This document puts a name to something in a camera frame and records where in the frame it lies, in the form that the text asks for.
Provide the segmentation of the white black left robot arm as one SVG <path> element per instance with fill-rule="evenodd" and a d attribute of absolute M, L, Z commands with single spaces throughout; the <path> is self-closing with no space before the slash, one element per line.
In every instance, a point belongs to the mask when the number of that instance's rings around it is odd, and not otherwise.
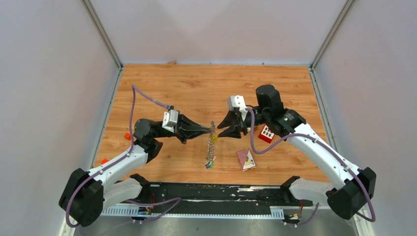
<path fill-rule="evenodd" d="M 69 227 L 89 226 L 103 210 L 126 200 L 147 202 L 151 191 L 142 176 L 121 178 L 159 154 L 163 144 L 157 138 L 176 137 L 185 144 L 187 140 L 210 133 L 211 129 L 179 111 L 170 110 L 164 113 L 162 121 L 137 120 L 129 132 L 132 140 L 126 151 L 99 167 L 87 171 L 78 168 L 71 173 L 59 200 Z"/>

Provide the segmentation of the key with yellow tag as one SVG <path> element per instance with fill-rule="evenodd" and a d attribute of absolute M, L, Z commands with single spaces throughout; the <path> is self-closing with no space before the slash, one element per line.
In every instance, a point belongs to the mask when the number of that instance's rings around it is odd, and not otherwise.
<path fill-rule="evenodd" d="M 216 143 L 218 141 L 218 136 L 215 134 L 212 134 L 209 139 L 211 143 Z"/>

